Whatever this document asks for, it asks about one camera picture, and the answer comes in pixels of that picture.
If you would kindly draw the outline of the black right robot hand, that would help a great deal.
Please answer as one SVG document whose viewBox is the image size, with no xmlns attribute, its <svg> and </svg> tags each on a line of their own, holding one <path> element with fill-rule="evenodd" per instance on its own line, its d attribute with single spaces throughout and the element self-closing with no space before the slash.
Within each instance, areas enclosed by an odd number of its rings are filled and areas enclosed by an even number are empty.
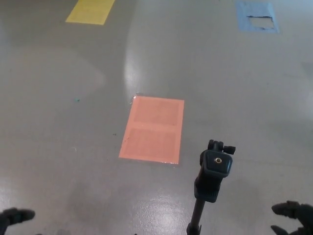
<svg viewBox="0 0 313 235">
<path fill-rule="evenodd" d="M 313 234 L 313 207 L 309 204 L 300 204 L 296 201 L 286 201 L 275 204 L 271 207 L 276 215 L 285 216 L 298 220 L 302 227 L 296 231 L 288 233 L 285 229 L 271 225 L 271 229 L 276 235 L 312 235 Z"/>
</svg>

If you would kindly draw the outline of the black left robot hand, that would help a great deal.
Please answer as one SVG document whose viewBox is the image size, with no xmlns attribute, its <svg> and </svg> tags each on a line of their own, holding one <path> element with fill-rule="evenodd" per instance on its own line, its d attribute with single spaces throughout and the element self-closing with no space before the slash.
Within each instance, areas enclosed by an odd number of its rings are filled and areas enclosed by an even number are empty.
<svg viewBox="0 0 313 235">
<path fill-rule="evenodd" d="M 4 235 L 9 226 L 32 220 L 35 212 L 30 209 L 10 208 L 0 213 L 0 235 Z"/>
</svg>

